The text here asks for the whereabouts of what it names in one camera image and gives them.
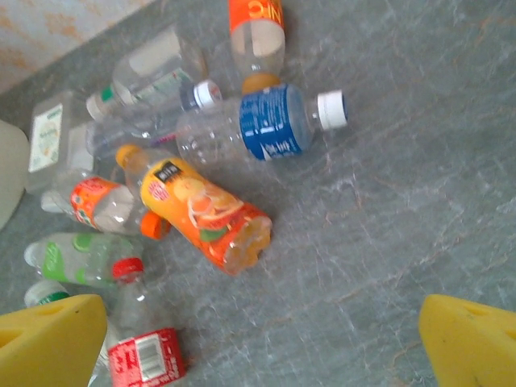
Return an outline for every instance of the red bottle cap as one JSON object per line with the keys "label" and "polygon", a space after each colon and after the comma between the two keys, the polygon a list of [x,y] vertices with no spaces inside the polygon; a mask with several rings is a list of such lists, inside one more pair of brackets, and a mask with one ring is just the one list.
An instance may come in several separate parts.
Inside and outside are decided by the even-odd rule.
{"label": "red bottle cap", "polygon": [[137,257],[124,258],[123,260],[119,260],[113,264],[111,272],[113,274],[113,278],[118,280],[128,276],[129,274],[143,273],[144,263]]}

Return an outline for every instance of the yellow object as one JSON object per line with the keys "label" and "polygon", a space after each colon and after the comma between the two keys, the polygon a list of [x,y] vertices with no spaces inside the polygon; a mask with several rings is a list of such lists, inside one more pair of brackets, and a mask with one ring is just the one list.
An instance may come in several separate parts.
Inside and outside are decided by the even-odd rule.
{"label": "yellow object", "polygon": [[0,385],[86,387],[106,324],[106,310],[97,295],[0,316]]}
{"label": "yellow object", "polygon": [[439,386],[516,386],[515,313],[431,295],[419,333]]}

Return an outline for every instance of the white plastic jug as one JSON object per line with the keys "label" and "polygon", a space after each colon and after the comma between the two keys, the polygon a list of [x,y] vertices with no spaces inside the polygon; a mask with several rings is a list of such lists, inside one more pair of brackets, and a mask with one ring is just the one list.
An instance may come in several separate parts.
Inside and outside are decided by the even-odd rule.
{"label": "white plastic jug", "polygon": [[0,120],[0,230],[23,195],[28,163],[27,137],[17,127]]}

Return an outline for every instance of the bottle cap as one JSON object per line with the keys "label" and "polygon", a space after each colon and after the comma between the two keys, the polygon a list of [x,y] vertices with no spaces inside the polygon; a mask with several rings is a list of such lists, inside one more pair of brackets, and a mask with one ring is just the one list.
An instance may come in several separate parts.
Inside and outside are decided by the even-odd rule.
{"label": "bottle cap", "polygon": [[120,165],[122,168],[125,168],[127,164],[127,157],[136,151],[139,151],[141,148],[134,144],[126,144],[118,149],[116,152],[116,164]]}
{"label": "bottle cap", "polygon": [[59,202],[57,191],[50,189],[41,195],[41,209],[52,214],[62,214],[64,211],[57,205]]}
{"label": "bottle cap", "polygon": [[32,266],[33,268],[35,267],[35,264],[36,264],[35,249],[37,247],[38,247],[37,242],[31,243],[25,248],[25,252],[23,253],[23,258],[24,258],[25,262],[27,262],[27,264],[29,266]]}
{"label": "bottle cap", "polygon": [[70,297],[62,284],[55,281],[42,280],[29,288],[23,300],[27,308]]}
{"label": "bottle cap", "polygon": [[242,95],[255,93],[271,86],[281,84],[281,79],[271,73],[256,73],[245,78],[242,83]]}
{"label": "bottle cap", "polygon": [[140,258],[132,257],[132,258],[124,258],[115,262],[113,264],[113,268],[111,273],[113,274],[113,278],[118,280],[120,278],[124,278],[129,274],[134,273],[143,273],[144,272],[144,263]]}
{"label": "bottle cap", "polygon": [[197,84],[193,88],[193,91],[195,102],[201,109],[213,106],[217,101],[223,100],[220,88],[211,79],[207,79]]}
{"label": "bottle cap", "polygon": [[102,121],[111,111],[114,103],[114,94],[111,87],[106,87],[103,91],[91,94],[86,100],[86,109],[95,121]]}
{"label": "bottle cap", "polygon": [[142,235],[152,239],[162,239],[170,232],[172,226],[158,214],[148,211],[141,220],[140,230]]}
{"label": "bottle cap", "polygon": [[322,129],[328,131],[347,125],[346,102],[342,90],[320,94],[317,97]]}

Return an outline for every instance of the plastic bottle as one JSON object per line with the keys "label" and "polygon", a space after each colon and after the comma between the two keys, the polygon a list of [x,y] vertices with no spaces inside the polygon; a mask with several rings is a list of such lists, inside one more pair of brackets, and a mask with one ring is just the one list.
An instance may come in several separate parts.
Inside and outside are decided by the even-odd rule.
{"label": "plastic bottle", "polygon": [[86,134],[86,147],[91,155],[104,159],[113,156],[119,147],[136,143],[154,145],[177,124],[183,111],[204,109],[223,99],[220,89],[211,80],[199,86],[183,83],[179,93],[153,108],[135,106],[120,116],[110,116],[101,123],[93,121]]}
{"label": "plastic bottle", "polygon": [[[107,115],[119,115],[125,106],[156,106],[178,94],[181,84],[197,84],[206,77],[199,47],[170,26],[122,58],[111,85],[89,97],[86,105],[91,117],[102,121]],[[200,84],[196,93],[202,94],[204,89]]]}
{"label": "plastic bottle", "polygon": [[32,114],[31,150],[25,189],[40,194],[66,169],[94,169],[85,150],[85,124],[90,120],[84,98],[72,91],[39,103]]}
{"label": "plastic bottle", "polygon": [[347,125],[342,91],[308,101],[292,85],[274,86],[231,99],[204,111],[190,111],[177,122],[181,157],[193,166],[293,156],[310,147],[317,131]]}
{"label": "plastic bottle", "polygon": [[166,218],[224,272],[253,266],[270,243],[272,222],[253,205],[210,183],[163,149],[121,147],[116,156],[127,186]]}
{"label": "plastic bottle", "polygon": [[57,233],[27,246],[25,261],[44,278],[79,285],[114,284],[111,267],[118,260],[139,260],[143,248],[119,235]]}
{"label": "plastic bottle", "polygon": [[186,374],[176,331],[167,317],[168,307],[148,292],[140,261],[121,260],[113,265],[119,295],[111,322],[118,335],[107,340],[114,387],[161,387]]}
{"label": "plastic bottle", "polygon": [[42,196],[41,206],[102,232],[162,239],[170,231],[170,224],[145,208],[125,185],[81,169],[60,174]]}
{"label": "plastic bottle", "polygon": [[[59,282],[41,280],[28,289],[23,300],[25,301],[27,308],[32,308],[33,306],[48,304],[49,302],[62,300],[63,298],[68,297],[70,297],[68,291]],[[111,335],[112,330],[113,328],[108,321],[106,339]],[[106,339],[104,339],[104,343],[102,343],[100,354],[98,355],[91,379],[89,380],[89,387],[100,387],[101,382],[102,385],[110,385]]]}
{"label": "plastic bottle", "polygon": [[285,31],[281,0],[228,0],[231,49],[242,94],[281,83]]}

